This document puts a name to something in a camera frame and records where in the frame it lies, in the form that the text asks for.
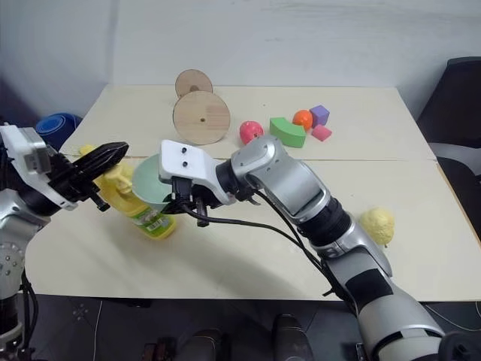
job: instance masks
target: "blue object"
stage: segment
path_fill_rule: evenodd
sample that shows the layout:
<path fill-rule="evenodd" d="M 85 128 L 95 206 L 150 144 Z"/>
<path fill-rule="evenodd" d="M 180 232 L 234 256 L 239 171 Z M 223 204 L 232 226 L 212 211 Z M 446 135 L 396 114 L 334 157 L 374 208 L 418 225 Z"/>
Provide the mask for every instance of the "blue object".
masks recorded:
<path fill-rule="evenodd" d="M 46 143 L 58 151 L 81 121 L 82 118 L 77 115 L 56 113 L 40 119 L 35 130 Z"/>

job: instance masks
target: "light green bowl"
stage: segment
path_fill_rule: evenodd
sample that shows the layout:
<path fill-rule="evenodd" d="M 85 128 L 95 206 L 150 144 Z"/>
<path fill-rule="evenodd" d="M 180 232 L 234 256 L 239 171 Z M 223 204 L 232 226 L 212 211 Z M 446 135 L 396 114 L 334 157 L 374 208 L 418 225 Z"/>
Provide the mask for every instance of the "light green bowl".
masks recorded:
<path fill-rule="evenodd" d="M 153 209 L 162 211 L 168 204 L 164 198 L 172 193 L 172 186 L 159 180 L 159 155 L 145 159 L 132 176 L 132 191 Z"/>

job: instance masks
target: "purple cube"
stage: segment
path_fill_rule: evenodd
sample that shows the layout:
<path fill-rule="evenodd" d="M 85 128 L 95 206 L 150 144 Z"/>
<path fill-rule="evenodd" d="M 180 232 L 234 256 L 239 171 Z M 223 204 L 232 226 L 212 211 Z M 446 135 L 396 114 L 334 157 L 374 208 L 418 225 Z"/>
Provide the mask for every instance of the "purple cube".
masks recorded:
<path fill-rule="evenodd" d="M 329 111 L 322 105 L 318 105 L 309 111 L 313 115 L 313 129 L 319 124 L 325 126 L 325 124 L 328 122 Z"/>

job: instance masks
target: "wooden disk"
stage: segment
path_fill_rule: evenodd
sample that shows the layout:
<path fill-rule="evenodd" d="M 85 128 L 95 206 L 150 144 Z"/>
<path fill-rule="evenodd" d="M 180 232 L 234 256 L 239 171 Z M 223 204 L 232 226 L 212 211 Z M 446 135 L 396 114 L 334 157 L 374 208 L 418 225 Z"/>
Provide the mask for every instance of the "wooden disk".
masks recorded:
<path fill-rule="evenodd" d="M 209 77 L 200 70 L 185 70 L 180 73 L 175 80 L 175 92 L 179 98 L 198 90 L 204 90 L 209 93 L 213 92 Z"/>
<path fill-rule="evenodd" d="M 213 93 L 186 94 L 174 106 L 174 126 L 193 144 L 210 144 L 221 139 L 231 123 L 225 102 Z"/>

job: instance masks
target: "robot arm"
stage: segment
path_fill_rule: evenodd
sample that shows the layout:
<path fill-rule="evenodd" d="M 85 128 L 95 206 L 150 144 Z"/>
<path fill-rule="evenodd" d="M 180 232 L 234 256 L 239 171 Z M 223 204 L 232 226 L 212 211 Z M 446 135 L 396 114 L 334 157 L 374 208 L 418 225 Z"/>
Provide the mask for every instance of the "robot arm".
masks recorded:
<path fill-rule="evenodd" d="M 128 147 L 125 142 L 104 144 L 71 163 L 33 128 L 0 126 L 0 359 L 15 354 L 22 338 L 16 296 L 27 244 L 50 216 L 74 210 L 79 201 L 91 198 L 107 210 L 92 181 L 116 165 Z"/>
<path fill-rule="evenodd" d="M 205 215 L 206 205 L 230 205 L 236 199 L 250 199 L 254 190 L 264 190 L 309 239 L 333 291 L 354 306 L 370 359 L 437 357 L 443 330 L 392 282 L 391 266 L 378 246 L 312 170 L 290 157 L 278 139 L 257 138 L 225 162 L 196 147 L 163 141 L 160 162 L 160 180 L 173 187 L 167 211 L 178 211 L 183 205 Z M 206 194 L 214 194 L 215 199 Z"/>

